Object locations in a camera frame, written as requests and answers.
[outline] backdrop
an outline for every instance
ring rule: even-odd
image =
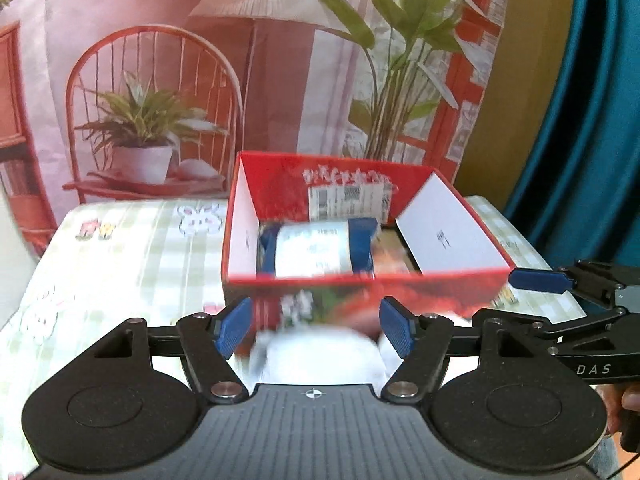
[[[0,0],[0,179],[42,252],[79,203],[223,197],[236,153],[453,180],[506,0]]]

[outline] circular pad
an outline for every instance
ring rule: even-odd
[[[99,473],[170,452],[191,433],[198,414],[191,391],[154,370],[142,371],[132,384],[62,374],[27,400],[22,428],[39,462]]]
[[[90,428],[112,428],[129,422],[142,409],[143,401],[135,390],[105,384],[76,393],[67,411],[71,418]]]
[[[528,361],[499,376],[479,368],[436,393],[431,420],[454,452],[494,470],[535,474],[575,464],[595,450],[607,423],[598,394],[577,378],[553,372],[543,378],[526,369]]]
[[[518,428],[544,426],[562,412],[562,403],[556,394],[525,384],[496,388],[487,396],[486,406],[495,418]]]

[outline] crosshair logo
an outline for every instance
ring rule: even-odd
[[[325,394],[322,393],[320,390],[317,390],[316,388],[313,388],[311,390],[307,390],[305,392],[305,396],[308,397],[309,399],[319,399],[323,395],[325,395]]]

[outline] human hand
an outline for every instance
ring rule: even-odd
[[[596,387],[607,409],[607,433],[620,430],[620,411],[640,412],[640,383],[627,385],[603,384]]]

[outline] blue gripper pad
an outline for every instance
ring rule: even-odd
[[[411,318],[405,317],[393,305],[392,301],[384,298],[380,301],[380,326],[386,337],[389,339],[391,346],[398,352],[401,359],[407,357],[411,350],[414,349],[415,316]]]
[[[509,275],[509,284],[520,290],[536,290],[562,294],[574,288],[574,280],[564,272],[545,269],[523,269],[516,267]]]
[[[244,298],[234,308],[217,314],[221,321],[220,334],[215,341],[216,350],[225,359],[229,359],[246,333],[249,331],[254,317],[254,305],[251,298]]]

